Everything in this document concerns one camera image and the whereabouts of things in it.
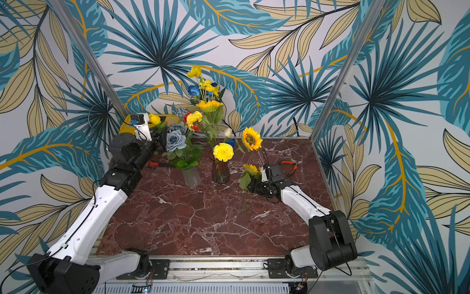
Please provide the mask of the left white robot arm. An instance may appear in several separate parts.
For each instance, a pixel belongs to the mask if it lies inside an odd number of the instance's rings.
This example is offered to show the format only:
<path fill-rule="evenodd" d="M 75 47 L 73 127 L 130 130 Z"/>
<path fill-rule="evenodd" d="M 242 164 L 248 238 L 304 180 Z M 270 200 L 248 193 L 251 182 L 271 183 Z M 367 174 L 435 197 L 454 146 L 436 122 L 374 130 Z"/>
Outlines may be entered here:
<path fill-rule="evenodd" d="M 66 233 L 47 253 L 34 254 L 27 269 L 45 294 L 91 294 L 105 282 L 125 275 L 147 279 L 152 273 L 148 253 L 133 249 L 89 260 L 97 238 L 142 178 L 153 154 L 166 146 L 166 137 L 152 129 L 146 141 L 130 133 L 117 135 L 109 150 L 113 164 L 99 180 L 94 197 Z"/>

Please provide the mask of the yellow marigold flower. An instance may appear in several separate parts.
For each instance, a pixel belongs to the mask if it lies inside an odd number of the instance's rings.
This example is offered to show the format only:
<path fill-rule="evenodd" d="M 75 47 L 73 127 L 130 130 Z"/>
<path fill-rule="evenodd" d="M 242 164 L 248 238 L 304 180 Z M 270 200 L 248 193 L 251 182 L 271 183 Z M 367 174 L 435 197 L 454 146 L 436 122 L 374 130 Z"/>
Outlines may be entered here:
<path fill-rule="evenodd" d="M 234 156 L 233 147 L 227 143 L 219 143 L 213 149 L 213 156 L 220 162 L 228 162 Z"/>

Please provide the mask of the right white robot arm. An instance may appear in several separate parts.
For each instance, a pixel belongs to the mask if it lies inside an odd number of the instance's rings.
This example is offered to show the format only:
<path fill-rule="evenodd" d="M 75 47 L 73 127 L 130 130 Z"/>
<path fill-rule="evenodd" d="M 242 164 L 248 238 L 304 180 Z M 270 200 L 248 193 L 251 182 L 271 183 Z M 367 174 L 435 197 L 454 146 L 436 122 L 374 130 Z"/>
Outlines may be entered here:
<path fill-rule="evenodd" d="M 315 202 L 297 183 L 285 178 L 279 164 L 264 165 L 250 180 L 247 189 L 265 198 L 276 198 L 308 225 L 308 245 L 293 249 L 286 256 L 290 274 L 307 267 L 326 271 L 357 259 L 346 215 Z"/>

